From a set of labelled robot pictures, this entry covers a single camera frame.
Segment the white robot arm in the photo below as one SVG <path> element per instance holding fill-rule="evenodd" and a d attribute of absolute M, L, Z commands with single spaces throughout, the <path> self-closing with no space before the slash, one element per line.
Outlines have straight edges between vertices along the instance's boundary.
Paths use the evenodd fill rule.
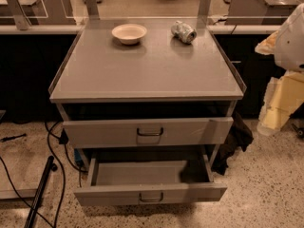
<path fill-rule="evenodd" d="M 285 69 L 279 79 L 267 84 L 257 131 L 265 136 L 279 132 L 304 103 L 304 4 L 296 7 L 279 30 L 260 42 L 255 52 L 274 55 Z"/>

